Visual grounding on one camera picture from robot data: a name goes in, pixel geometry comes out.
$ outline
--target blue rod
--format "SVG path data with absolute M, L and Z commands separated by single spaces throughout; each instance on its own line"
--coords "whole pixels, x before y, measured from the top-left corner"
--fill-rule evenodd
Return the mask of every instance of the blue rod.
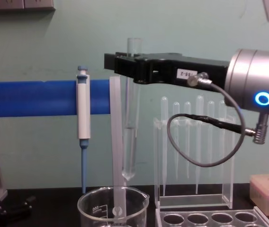
M 76 82 L 0 82 L 0 117 L 76 115 Z M 90 113 L 110 114 L 109 80 L 90 81 Z

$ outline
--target rack hole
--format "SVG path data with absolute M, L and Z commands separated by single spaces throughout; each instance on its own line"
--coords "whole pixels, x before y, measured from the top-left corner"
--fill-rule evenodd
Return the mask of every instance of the rack hole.
M 208 222 L 208 217 L 204 214 L 190 214 L 187 220 L 193 224 L 206 224 Z
M 261 225 L 257 225 L 257 224 L 249 224 L 245 227 L 264 227 L 264 226 L 261 226 Z
M 240 212 L 235 214 L 235 217 L 243 222 L 254 222 L 257 220 L 257 217 L 251 213 L 248 212 Z
M 179 214 L 168 214 L 163 219 L 166 223 L 171 225 L 179 225 L 184 222 L 184 218 Z
M 212 220 L 219 223 L 230 223 L 233 221 L 233 217 L 226 213 L 216 213 L 211 216 Z

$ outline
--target glass test tube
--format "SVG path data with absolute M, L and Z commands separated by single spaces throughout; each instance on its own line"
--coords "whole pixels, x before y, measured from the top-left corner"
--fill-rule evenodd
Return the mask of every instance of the glass test tube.
M 225 105 L 225 102 L 222 100 L 219 103 L 219 120 L 225 122 L 227 118 L 227 107 Z M 220 130 L 220 148 L 219 148 L 219 159 L 224 158 L 224 154 L 225 154 L 225 134 L 226 134 L 226 130 L 225 129 L 221 129 Z M 224 165 L 221 165 L 221 179 L 223 179 L 223 171 L 224 171 Z
M 191 104 L 186 102 L 184 104 L 184 113 L 191 114 Z M 185 120 L 185 154 L 190 155 L 190 119 Z M 186 173 L 189 178 L 189 162 L 186 162 Z
M 197 96 L 196 101 L 196 114 L 204 115 L 204 97 Z M 202 143 L 202 122 L 197 121 L 197 162 L 201 162 L 201 143 Z M 196 166 L 196 194 L 200 180 L 201 167 Z
M 167 181 L 167 121 L 168 121 L 168 98 L 161 99 L 161 121 L 162 121 L 162 183 L 163 196 L 165 196 L 165 188 Z
M 209 101 L 207 104 L 207 116 L 208 117 L 215 117 L 215 103 L 214 101 Z M 212 163 L 212 151 L 213 151 L 213 125 L 208 125 L 208 137 L 207 137 L 207 156 L 208 156 L 208 163 Z M 211 168 L 208 170 L 209 177 L 211 176 Z
M 128 38 L 127 56 L 141 53 L 142 39 Z M 132 78 L 126 79 L 125 122 L 123 124 L 123 170 L 122 175 L 130 180 L 135 175 L 136 138 L 139 123 L 140 87 Z
M 180 104 L 178 102 L 173 103 L 172 107 L 172 114 L 179 114 L 180 113 Z M 174 119 L 174 141 L 179 147 L 179 117 Z M 179 168 L 179 153 L 175 150 L 174 151 L 174 165 L 175 165 L 175 171 L 176 171 L 176 179 L 178 179 L 178 168 Z

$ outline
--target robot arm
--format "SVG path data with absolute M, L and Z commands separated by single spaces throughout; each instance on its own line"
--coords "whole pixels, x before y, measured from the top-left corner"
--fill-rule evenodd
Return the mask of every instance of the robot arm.
M 176 117 L 185 116 L 200 121 L 203 118 L 202 121 L 213 125 L 215 119 L 178 114 L 168 121 L 167 130 L 172 145 L 185 159 L 197 166 L 212 167 L 227 161 L 237 152 L 245 135 L 253 136 L 254 143 L 265 143 L 269 116 L 269 52 L 239 50 L 230 62 L 189 58 L 176 53 L 141 54 L 135 57 L 117 54 L 112 67 L 106 64 L 105 68 L 131 77 L 138 84 L 166 83 L 216 91 L 224 95 L 226 104 L 236 109 L 241 125 L 231 126 L 224 122 L 218 124 L 220 128 L 241 133 L 241 137 L 234 150 L 216 163 L 202 164 L 190 159 L 179 150 L 170 135 L 170 123 Z M 245 128 L 240 108 L 260 113 L 256 129 Z

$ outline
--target cable connector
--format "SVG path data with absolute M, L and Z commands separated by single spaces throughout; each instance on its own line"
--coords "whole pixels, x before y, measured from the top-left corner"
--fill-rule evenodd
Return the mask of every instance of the cable connector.
M 256 144 L 264 144 L 266 133 L 267 133 L 267 121 L 268 121 L 268 114 L 266 113 L 260 113 L 259 120 L 257 123 L 257 127 L 255 129 L 255 135 L 253 138 L 253 142 Z
M 245 134 L 246 134 L 246 136 L 255 136 L 256 131 L 254 129 L 246 128 Z
M 209 87 L 210 84 L 212 83 L 212 81 L 209 80 L 208 78 L 209 77 L 208 77 L 208 74 L 206 72 L 201 72 L 197 75 L 189 76 L 189 78 L 187 79 L 187 84 L 190 87 L 195 87 L 197 85 Z

